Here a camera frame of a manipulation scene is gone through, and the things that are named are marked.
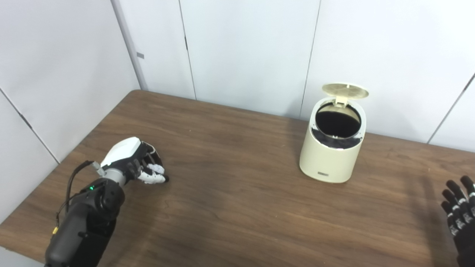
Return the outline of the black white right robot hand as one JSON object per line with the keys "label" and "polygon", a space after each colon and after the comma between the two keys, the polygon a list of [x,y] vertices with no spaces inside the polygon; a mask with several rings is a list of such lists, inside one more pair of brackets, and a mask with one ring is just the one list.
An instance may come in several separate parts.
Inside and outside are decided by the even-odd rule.
{"label": "black white right robot hand", "polygon": [[448,229],[453,237],[460,267],[475,265],[475,185],[466,175],[460,179],[465,190],[449,180],[442,192],[445,201],[441,208],[446,213]]}

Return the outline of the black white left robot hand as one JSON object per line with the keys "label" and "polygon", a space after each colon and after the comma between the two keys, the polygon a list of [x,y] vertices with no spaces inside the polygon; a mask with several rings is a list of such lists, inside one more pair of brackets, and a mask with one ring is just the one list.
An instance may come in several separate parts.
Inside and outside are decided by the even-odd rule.
{"label": "black white left robot hand", "polygon": [[164,184],[169,181],[161,157],[151,144],[131,137],[115,144],[100,164],[102,178],[124,187],[129,181]]}

